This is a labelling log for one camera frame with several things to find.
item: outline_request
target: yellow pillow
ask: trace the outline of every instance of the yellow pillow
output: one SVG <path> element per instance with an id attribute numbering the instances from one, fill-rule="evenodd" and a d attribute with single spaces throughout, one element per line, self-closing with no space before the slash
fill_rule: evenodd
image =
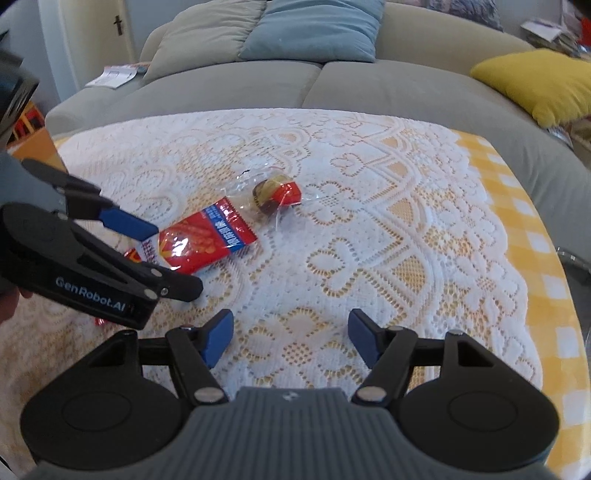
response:
<path id="1" fill-rule="evenodd" d="M 591 62 L 551 50 L 485 60 L 470 75 L 521 105 L 542 128 L 591 115 Z"/>

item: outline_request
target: human hand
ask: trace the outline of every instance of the human hand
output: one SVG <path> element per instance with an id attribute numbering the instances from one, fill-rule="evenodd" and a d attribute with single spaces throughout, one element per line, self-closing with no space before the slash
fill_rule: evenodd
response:
<path id="1" fill-rule="evenodd" d="M 0 296 L 0 323 L 12 318 L 21 295 L 26 299 L 30 299 L 33 296 L 30 291 L 20 290 L 18 288 L 13 288 Z"/>

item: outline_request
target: light blue pillow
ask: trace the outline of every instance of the light blue pillow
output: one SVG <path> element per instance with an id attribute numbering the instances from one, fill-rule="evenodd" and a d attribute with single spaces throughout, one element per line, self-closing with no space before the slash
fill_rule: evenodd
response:
<path id="1" fill-rule="evenodd" d="M 375 61 L 384 0 L 273 0 L 242 60 Z"/>

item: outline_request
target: table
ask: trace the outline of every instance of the table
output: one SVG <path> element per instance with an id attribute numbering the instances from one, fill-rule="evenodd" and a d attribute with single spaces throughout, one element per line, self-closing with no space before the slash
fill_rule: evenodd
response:
<path id="1" fill-rule="evenodd" d="M 550 468 L 563 478 L 584 468 L 589 372 L 572 300 L 531 201 L 486 140 L 387 116 L 266 109 L 111 125 L 74 136 L 60 154 L 73 174 L 162 228 L 265 163 L 320 198 L 203 270 L 204 295 L 191 306 L 161 302 L 141 333 L 231 308 L 235 338 L 213 372 L 230 395 L 243 385 L 350 394 L 367 373 L 345 331 L 348 311 L 361 307 L 383 326 L 432 338 L 461 328 L 481 341 L 557 406 Z M 3 358 L 19 360 L 0 369 L 0 451 L 20 471 L 31 467 L 22 405 L 116 329 L 41 299 L 0 327 Z M 435 375 L 426 369 L 413 385 Z"/>

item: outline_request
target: gray sofa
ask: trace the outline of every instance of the gray sofa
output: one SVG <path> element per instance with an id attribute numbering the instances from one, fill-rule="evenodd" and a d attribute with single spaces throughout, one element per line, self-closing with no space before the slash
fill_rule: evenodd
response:
<path id="1" fill-rule="evenodd" d="M 149 61 L 166 32 L 141 54 Z M 118 90 L 87 88 L 47 115 L 52 135 L 152 115 L 232 108 L 337 109 L 434 122 L 489 140 L 532 198 L 555 245 L 591 259 L 591 172 L 517 105 L 468 75 L 526 51 L 520 39 L 408 5 L 387 4 L 374 64 L 249 61 L 202 67 Z"/>

